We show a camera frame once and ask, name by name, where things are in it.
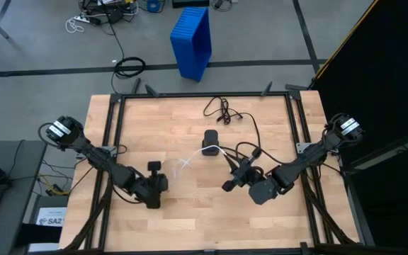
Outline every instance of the sticker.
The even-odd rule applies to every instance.
[[[62,227],[64,225],[67,208],[41,208],[35,223],[42,226]],[[35,251],[56,251],[59,244],[30,244],[29,252]]]
[[[62,137],[64,135],[64,133],[55,128],[54,125],[51,125],[48,129],[53,131],[58,137]]]
[[[350,125],[348,128],[346,128],[342,134],[346,135],[347,133],[349,133],[350,131],[356,129],[359,126],[358,122],[354,122],[352,125]]]
[[[341,125],[341,129],[345,130],[348,126],[352,125],[352,123],[354,123],[354,122],[355,122],[355,120],[353,118],[350,118],[343,125]]]
[[[70,130],[67,128],[67,127],[65,127],[63,124],[61,124],[61,122],[59,122],[59,121],[55,121],[55,126],[57,126],[60,130],[62,130],[62,132],[64,132],[64,133],[66,133],[66,134],[70,134]]]

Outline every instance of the black curtain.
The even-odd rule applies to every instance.
[[[408,249],[408,150],[352,180],[375,245]]]
[[[327,120],[352,115],[366,131],[341,149],[345,166],[408,141],[408,1],[380,0],[312,87]]]

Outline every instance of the gray floor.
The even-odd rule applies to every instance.
[[[371,0],[299,2],[317,58],[326,59]],[[181,12],[169,6],[158,14],[140,10],[132,23],[117,23],[126,55],[141,57],[147,64],[175,64],[169,34]],[[209,12],[211,62],[310,59],[292,0],[239,0],[231,11]],[[12,1],[1,20],[11,39],[0,36],[0,71],[113,66],[112,61],[120,59],[113,36],[87,24],[80,24],[84,33],[65,31],[65,21],[77,14],[75,0]],[[176,69],[140,75],[143,83],[160,92],[260,91],[269,81],[280,91],[286,83],[306,86],[313,76],[311,65],[208,68],[199,83],[181,78]],[[110,77],[111,73],[92,73],[0,78],[0,140],[36,140],[38,126],[60,115],[84,121],[90,96],[112,92]],[[115,83],[119,91],[130,91],[133,80]],[[73,153],[55,149],[48,149],[45,160],[64,166],[75,162]],[[51,170],[43,166],[41,172]]]

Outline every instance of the wooden tabletop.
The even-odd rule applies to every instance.
[[[261,249],[312,246],[307,211],[300,180],[285,195],[263,205],[249,197],[248,187],[224,192],[221,185],[230,180],[224,157],[204,157],[196,153],[181,171],[180,159],[189,159],[201,147],[204,132],[215,129],[220,145],[234,148],[238,142],[257,143],[250,118],[232,119],[229,125],[216,122],[217,114],[205,117],[203,109],[210,98],[139,98],[128,99],[120,143],[128,152],[118,156],[118,163],[130,165],[148,175],[147,162],[163,161],[161,171],[168,176],[169,190],[162,193],[161,208],[146,209],[132,205],[116,195],[111,202],[106,251],[166,251],[202,249]],[[285,99],[282,96],[227,97],[230,108],[251,113],[261,133],[261,145],[275,158],[289,162],[296,158]],[[318,92],[302,92],[302,101],[313,142],[320,140],[326,123]],[[102,143],[108,112],[109,95],[92,96],[85,125],[85,135],[95,146]],[[297,108],[295,119],[303,141]],[[209,112],[217,109],[214,101]],[[110,141],[114,138],[115,107]],[[241,146],[251,154],[253,148]],[[338,167],[329,157],[327,164]],[[264,171],[277,164],[262,155],[254,162]],[[81,163],[74,184],[89,169]],[[70,243],[89,216],[96,171],[92,171],[69,199],[60,246]],[[347,235],[358,240],[343,181],[335,171],[322,167],[322,189],[327,209]],[[320,217],[319,233],[324,239]],[[97,246],[101,219],[96,223],[93,247]]]

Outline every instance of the blue crate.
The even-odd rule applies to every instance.
[[[212,55],[209,10],[185,8],[171,32],[171,44],[181,76],[200,81]]]

